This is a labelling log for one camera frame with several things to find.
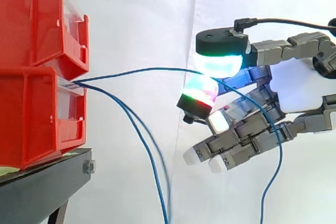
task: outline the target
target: black metal stand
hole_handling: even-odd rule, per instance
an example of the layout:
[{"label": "black metal stand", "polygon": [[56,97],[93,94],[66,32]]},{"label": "black metal stand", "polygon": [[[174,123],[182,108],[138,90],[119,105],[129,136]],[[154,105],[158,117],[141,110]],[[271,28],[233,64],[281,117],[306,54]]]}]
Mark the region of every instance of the black metal stand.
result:
[{"label": "black metal stand", "polygon": [[33,169],[0,177],[0,223],[63,224],[68,199],[91,178],[91,149]]}]

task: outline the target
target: cable plug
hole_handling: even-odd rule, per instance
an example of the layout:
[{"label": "cable plug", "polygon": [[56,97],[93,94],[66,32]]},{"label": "cable plug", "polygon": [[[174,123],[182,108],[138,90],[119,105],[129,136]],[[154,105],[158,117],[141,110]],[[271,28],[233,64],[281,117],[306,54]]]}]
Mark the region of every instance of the cable plug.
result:
[{"label": "cable plug", "polygon": [[256,18],[241,18],[235,20],[234,30],[237,32],[244,32],[245,28],[250,28],[258,24]]}]

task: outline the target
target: red plastic bin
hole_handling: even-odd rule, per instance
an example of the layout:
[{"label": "red plastic bin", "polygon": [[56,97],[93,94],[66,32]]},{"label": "red plastic bin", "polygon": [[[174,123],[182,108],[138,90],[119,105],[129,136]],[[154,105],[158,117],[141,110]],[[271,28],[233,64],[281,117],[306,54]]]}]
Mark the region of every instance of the red plastic bin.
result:
[{"label": "red plastic bin", "polygon": [[0,66],[53,67],[72,80],[88,72],[88,17],[69,0],[0,0]]},{"label": "red plastic bin", "polygon": [[0,68],[0,90],[0,166],[25,169],[85,143],[86,90],[52,68]]}]

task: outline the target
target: metal screw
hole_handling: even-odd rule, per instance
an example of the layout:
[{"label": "metal screw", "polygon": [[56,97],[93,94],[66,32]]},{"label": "metal screw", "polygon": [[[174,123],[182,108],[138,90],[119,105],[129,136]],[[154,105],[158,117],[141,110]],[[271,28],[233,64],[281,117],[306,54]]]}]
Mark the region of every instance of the metal screw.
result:
[{"label": "metal screw", "polygon": [[96,161],[95,160],[86,160],[83,164],[83,173],[94,174],[95,171],[96,171]]}]

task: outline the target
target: white backdrop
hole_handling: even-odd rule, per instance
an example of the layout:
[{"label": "white backdrop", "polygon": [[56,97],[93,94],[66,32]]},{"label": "white backdrop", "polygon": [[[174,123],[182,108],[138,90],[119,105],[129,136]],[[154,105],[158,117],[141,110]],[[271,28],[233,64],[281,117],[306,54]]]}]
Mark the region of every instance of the white backdrop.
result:
[{"label": "white backdrop", "polygon": [[[185,67],[193,54],[192,33],[231,26],[235,18],[327,24],[336,15],[333,0],[196,0],[196,8],[195,0],[75,1],[90,18],[89,76],[149,66]],[[286,25],[247,30],[252,42],[286,39],[302,31],[310,30]],[[276,168],[278,150],[221,175],[211,174],[206,163],[186,166],[183,152],[210,133],[179,122],[175,105],[183,81],[183,74],[151,72],[95,84],[123,99],[158,139],[173,176],[173,223],[258,223],[260,198]],[[233,97],[221,100],[227,103]],[[309,134],[284,146],[283,166],[266,200],[265,223],[335,223],[335,138],[335,133]],[[140,140],[120,108],[93,91],[87,146],[93,148],[97,172],[71,198],[66,223],[163,223]]]}]

